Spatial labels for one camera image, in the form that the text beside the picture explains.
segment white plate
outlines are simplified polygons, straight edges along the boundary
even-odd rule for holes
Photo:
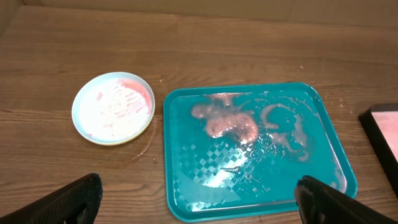
[[[155,113],[152,89],[128,72],[111,72],[89,81],[72,105],[72,120],[87,140],[116,145],[140,135]]]

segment rectangular tray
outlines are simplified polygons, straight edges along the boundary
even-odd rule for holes
[[[242,113],[257,127],[231,121]],[[212,136],[215,122],[233,128]],[[358,190],[320,95],[304,83],[175,90],[164,101],[164,152],[167,204],[184,222],[297,210],[303,175],[350,197]]]

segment wooden table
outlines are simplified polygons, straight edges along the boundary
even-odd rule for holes
[[[110,71],[146,79],[157,107],[138,139],[102,147],[77,133],[70,110],[87,81]],[[165,200],[166,94],[289,81],[323,97],[358,178],[357,199],[398,220],[398,199],[357,120],[372,104],[398,101],[398,30],[22,7],[0,43],[0,216],[97,172],[96,223],[179,223]],[[300,223],[299,213],[215,223],[282,222]]]

